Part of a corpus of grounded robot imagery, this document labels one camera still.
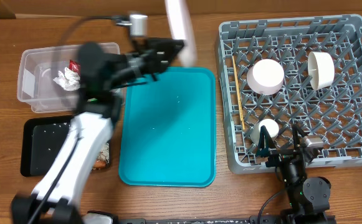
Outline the white cup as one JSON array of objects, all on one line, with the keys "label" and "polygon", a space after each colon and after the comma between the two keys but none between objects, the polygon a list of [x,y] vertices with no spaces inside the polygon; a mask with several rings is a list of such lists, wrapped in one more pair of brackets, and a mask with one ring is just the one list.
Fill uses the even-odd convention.
[{"label": "white cup", "polygon": [[255,124],[252,128],[250,139],[254,144],[259,143],[260,129],[263,126],[265,126],[266,130],[268,131],[272,139],[275,139],[278,136],[279,126],[277,122],[272,119],[263,119],[262,121],[259,121],[257,124]]}]

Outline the white paper ball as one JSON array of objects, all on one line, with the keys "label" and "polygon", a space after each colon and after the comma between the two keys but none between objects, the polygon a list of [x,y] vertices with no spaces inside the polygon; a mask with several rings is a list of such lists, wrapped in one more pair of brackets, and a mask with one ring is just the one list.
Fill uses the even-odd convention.
[{"label": "white paper ball", "polygon": [[80,76],[68,67],[65,68],[64,72],[58,72],[58,77],[54,78],[54,82],[65,91],[75,91],[80,88]]}]

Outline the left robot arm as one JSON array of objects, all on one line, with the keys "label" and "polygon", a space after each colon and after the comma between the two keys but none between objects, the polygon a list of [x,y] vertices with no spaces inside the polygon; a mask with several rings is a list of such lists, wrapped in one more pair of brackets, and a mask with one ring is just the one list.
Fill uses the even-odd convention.
[{"label": "left robot arm", "polygon": [[[169,67],[185,46],[183,40],[147,38],[128,54],[106,53],[96,42],[77,52],[79,100],[67,137],[44,178],[30,196],[15,195],[13,223],[83,223],[78,207],[83,189],[102,146],[112,138],[122,98],[113,89],[145,75],[155,77]],[[41,215],[53,211],[50,218]]]}]

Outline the large white plate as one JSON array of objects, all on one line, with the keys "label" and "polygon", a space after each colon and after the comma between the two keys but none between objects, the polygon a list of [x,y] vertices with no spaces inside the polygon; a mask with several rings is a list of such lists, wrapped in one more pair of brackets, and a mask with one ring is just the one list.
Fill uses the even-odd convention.
[{"label": "large white plate", "polygon": [[182,66],[193,67],[197,60],[197,50],[186,1],[165,0],[165,6],[172,38],[184,41],[184,47],[178,54],[179,60]]}]

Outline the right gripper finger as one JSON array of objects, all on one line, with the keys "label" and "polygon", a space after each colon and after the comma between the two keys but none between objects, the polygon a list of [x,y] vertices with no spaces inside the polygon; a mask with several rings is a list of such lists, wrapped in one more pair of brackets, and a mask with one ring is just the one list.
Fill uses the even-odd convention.
[{"label": "right gripper finger", "polygon": [[298,123],[292,124],[292,134],[293,134],[293,147],[300,147],[300,138],[304,138],[308,134],[300,127]]},{"label": "right gripper finger", "polygon": [[260,128],[259,143],[256,156],[270,156],[270,151],[276,149],[276,145],[270,136],[267,128],[262,126]]}]

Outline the orange carrot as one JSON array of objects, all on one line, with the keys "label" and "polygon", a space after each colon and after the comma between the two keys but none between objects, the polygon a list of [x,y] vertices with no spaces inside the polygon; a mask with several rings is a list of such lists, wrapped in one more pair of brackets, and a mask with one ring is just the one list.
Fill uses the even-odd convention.
[{"label": "orange carrot", "polygon": [[106,168],[107,163],[106,161],[103,160],[96,160],[94,165],[93,165],[93,170],[100,170],[100,169],[104,169]]}]

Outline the red snack wrapper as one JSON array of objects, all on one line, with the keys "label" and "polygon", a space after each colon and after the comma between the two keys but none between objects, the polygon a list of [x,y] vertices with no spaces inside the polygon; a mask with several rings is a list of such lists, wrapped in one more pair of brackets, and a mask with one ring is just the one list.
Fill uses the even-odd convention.
[{"label": "red snack wrapper", "polygon": [[78,75],[80,74],[80,65],[74,60],[69,60],[69,69]]}]

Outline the white bowl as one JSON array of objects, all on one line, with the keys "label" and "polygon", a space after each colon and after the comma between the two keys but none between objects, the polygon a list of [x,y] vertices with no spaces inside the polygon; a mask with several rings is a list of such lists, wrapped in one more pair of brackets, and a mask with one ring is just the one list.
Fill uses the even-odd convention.
[{"label": "white bowl", "polygon": [[314,90],[320,90],[332,85],[335,78],[333,59],[326,52],[310,52],[308,55],[308,75]]}]

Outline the pink-white bowl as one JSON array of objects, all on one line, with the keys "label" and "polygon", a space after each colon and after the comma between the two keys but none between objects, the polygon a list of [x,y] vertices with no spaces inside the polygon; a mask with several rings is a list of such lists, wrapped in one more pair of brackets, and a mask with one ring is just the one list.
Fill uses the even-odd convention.
[{"label": "pink-white bowl", "polygon": [[272,59],[259,60],[247,73],[248,86],[260,95],[277,93],[283,85],[283,80],[283,67]]}]

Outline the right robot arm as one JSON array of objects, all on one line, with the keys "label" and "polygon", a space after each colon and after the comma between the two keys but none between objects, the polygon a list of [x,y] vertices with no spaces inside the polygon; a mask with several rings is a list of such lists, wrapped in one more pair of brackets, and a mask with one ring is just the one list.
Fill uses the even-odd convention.
[{"label": "right robot arm", "polygon": [[[273,167],[283,181],[284,189],[275,193],[261,206],[258,215],[251,216],[251,223],[279,224],[332,224],[330,209],[331,183],[324,177],[309,177],[306,165],[317,157],[324,142],[320,136],[309,135],[298,124],[292,125],[293,149],[276,149],[267,128],[260,128],[258,156],[266,157],[267,167]],[[264,215],[265,207],[283,193],[287,194],[290,208],[279,215]]]}]

